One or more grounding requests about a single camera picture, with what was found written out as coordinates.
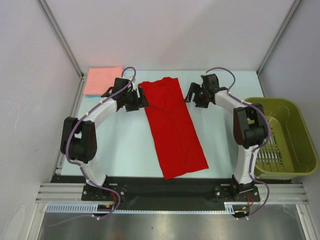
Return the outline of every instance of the plastic basket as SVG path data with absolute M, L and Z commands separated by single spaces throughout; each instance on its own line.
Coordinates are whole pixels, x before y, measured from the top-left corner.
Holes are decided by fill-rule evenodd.
M 258 153 L 255 177 L 288 180 L 313 174 L 318 157 L 298 106 L 284 98 L 251 97 L 246 101 L 262 104 L 272 132 L 270 142 Z

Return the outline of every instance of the pink towel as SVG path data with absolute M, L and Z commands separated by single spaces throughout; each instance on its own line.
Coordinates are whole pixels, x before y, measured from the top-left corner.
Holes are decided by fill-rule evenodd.
M 122 66 L 90 68 L 83 90 L 85 95 L 102 95 L 115 83 L 115 78 L 120 78 Z

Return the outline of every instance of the red cloth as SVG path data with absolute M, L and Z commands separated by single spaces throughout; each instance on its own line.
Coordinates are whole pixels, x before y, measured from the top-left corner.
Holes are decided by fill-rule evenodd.
M 208 169 L 177 78 L 139 84 L 150 106 L 145 107 L 164 179 Z

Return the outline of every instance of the wall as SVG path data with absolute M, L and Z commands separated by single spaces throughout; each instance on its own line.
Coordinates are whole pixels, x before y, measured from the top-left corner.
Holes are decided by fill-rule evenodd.
M 294 101 L 300 108 L 320 154 L 320 1 L 302 3 L 261 80 L 267 96 Z M 317 224 L 320 224 L 320 170 L 301 179 Z
M 255 71 L 293 0 L 47 0 L 90 67 Z
M 2 1 L 0 29 L 0 236 L 23 205 L 21 239 L 53 172 L 79 78 L 35 0 Z

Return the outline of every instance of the purple cable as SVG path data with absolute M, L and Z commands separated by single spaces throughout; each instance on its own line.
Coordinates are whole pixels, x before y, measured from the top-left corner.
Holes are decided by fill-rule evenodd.
M 70 157 L 69 157 L 69 148 L 70 148 L 70 142 L 71 142 L 71 139 L 73 137 L 73 135 L 75 134 L 78 126 L 80 125 L 80 123 L 85 119 L 87 118 L 90 114 L 92 114 L 98 107 L 100 107 L 102 104 L 104 104 L 105 102 L 107 102 L 108 100 L 110 100 L 111 98 L 113 98 L 114 96 L 118 95 L 119 93 L 121 93 L 123 90 L 125 90 L 127 87 L 129 87 L 129 85 L 131 85 L 134 81 L 135 81 L 135 78 L 136 78 L 136 74 L 137 74 L 137 71 L 136 69 L 133 67 L 133 66 L 128 66 L 126 67 L 125 69 L 123 69 L 122 73 L 121 73 L 121 77 L 124 76 L 124 73 L 126 70 L 128 69 L 132 69 L 133 70 L 133 77 L 132 77 L 132 80 L 130 80 L 128 82 L 127 85 L 125 85 L 123 88 L 121 88 L 119 91 L 113 93 L 112 95 L 110 95 L 109 97 L 107 97 L 105 100 L 102 101 L 102 103 L 98 103 L 97 105 L 95 105 L 90 111 L 88 111 L 87 114 L 85 114 L 83 117 L 81 117 L 78 122 L 74 125 L 71 133 L 70 133 L 70 136 L 68 138 L 68 141 L 66 142 L 66 147 L 65 147 L 65 157 L 66 157 L 66 160 L 68 161 L 68 163 L 70 164 L 74 164 L 74 165 L 77 165 L 80 167 L 80 170 L 83 174 L 83 176 L 85 177 L 85 179 L 94 187 L 96 188 L 99 188 L 99 189 L 103 189 L 103 190 L 106 190 L 106 191 L 109 191 L 109 192 L 112 192 L 114 193 L 117 198 L 118 198 L 118 203 L 117 205 L 110 211 L 108 212 L 106 215 L 104 216 L 101 216 L 99 217 L 99 219 L 105 219 L 107 218 L 110 214 L 112 214 L 114 211 L 116 211 L 120 205 L 120 195 L 119 193 L 117 193 L 115 190 L 111 189 L 111 188 L 107 188 L 107 187 L 103 187 L 103 186 L 99 186 L 97 184 L 95 184 L 93 181 L 90 180 L 89 176 L 87 175 L 87 173 L 84 171 L 84 169 L 81 167 L 81 164 L 78 163 L 78 162 L 74 162 L 74 161 L 71 161 L 70 160 Z M 69 221 L 72 221 L 72 220 L 75 220 L 75 219 L 78 219 L 78 218 L 82 218 L 82 217 L 91 217 L 92 215 L 88 215 L 88 214 L 82 214 L 82 215 L 79 215 L 79 216 L 75 216 L 75 217 L 72 217 L 72 218 L 69 218 L 69 219 L 66 219 L 66 220 L 63 220 L 63 221 L 60 221 L 60 222 L 57 222 L 57 223 L 54 223 L 54 224 L 49 224 L 47 225 L 48 227 L 55 227 L 55 226 L 58 226 L 60 224 L 64 224 L 64 223 L 67 223 Z
M 251 154 L 251 157 L 250 157 L 250 164 L 249 164 L 249 176 L 250 178 L 252 179 L 252 181 L 258 183 L 258 184 L 263 184 L 265 185 L 266 189 L 267 189 L 267 193 L 266 193 L 266 197 L 265 197 L 265 200 L 263 202 L 263 204 L 256 210 L 254 211 L 253 213 L 251 213 L 249 216 L 252 216 L 254 214 L 256 214 L 257 212 L 259 212 L 266 204 L 267 204 L 267 201 L 269 199 L 269 196 L 270 196 L 270 188 L 268 186 L 268 184 L 266 184 L 265 182 L 263 181 L 259 181 L 259 180 L 256 180 L 253 176 L 252 176 L 252 173 L 251 173 L 251 169 L 252 169 L 252 164 L 254 162 L 254 153 L 256 150 L 260 149 L 260 148 L 263 148 L 264 146 L 266 146 L 268 144 L 268 142 L 270 141 L 270 138 L 271 138 L 271 129 L 270 129 L 270 124 L 269 124 L 269 121 L 267 119 L 267 117 L 262 113 L 262 111 L 260 111 L 256 106 L 252 105 L 252 104 L 249 104 L 249 103 L 246 103 L 244 101 L 241 101 L 239 98 L 233 96 L 231 93 L 229 93 L 230 89 L 235 85 L 236 83 L 236 76 L 233 74 L 233 72 L 231 72 L 229 69 L 226 69 L 224 67 L 213 67 L 211 69 L 209 69 L 208 71 L 206 71 L 205 73 L 207 74 L 208 72 L 212 71 L 212 70 L 216 70 L 216 69 L 221 69 L 221 70 L 225 70 L 227 71 L 228 73 L 230 73 L 233 77 L 233 82 L 232 84 L 229 86 L 229 88 L 227 89 L 227 94 L 228 96 L 230 96 L 233 100 L 237 101 L 238 103 L 240 104 L 243 104 L 247 107 L 250 107 L 254 110 L 256 110 L 263 118 L 265 124 L 266 124 L 266 127 L 267 127 L 267 139 L 265 141 L 265 143 L 263 143 L 262 145 L 256 147 L 255 149 L 253 149 L 252 151 L 252 154 Z

